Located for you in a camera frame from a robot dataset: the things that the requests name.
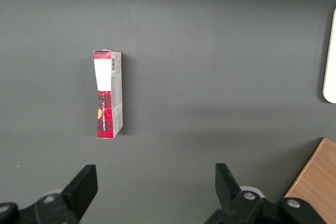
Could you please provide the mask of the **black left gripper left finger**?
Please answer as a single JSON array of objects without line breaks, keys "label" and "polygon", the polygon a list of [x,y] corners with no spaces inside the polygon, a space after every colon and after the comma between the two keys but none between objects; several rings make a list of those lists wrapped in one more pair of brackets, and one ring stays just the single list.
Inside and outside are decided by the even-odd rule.
[{"label": "black left gripper left finger", "polygon": [[14,202],[1,203],[1,223],[80,223],[97,191],[96,165],[86,165],[60,193],[21,210]]}]

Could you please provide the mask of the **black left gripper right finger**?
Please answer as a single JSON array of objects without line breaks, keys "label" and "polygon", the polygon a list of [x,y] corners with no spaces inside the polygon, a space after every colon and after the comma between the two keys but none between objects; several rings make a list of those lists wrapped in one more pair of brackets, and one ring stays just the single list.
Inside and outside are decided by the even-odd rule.
[{"label": "black left gripper right finger", "polygon": [[225,163],[215,166],[215,189],[221,205],[206,223],[325,223],[305,200],[285,197],[273,204],[242,190]]}]

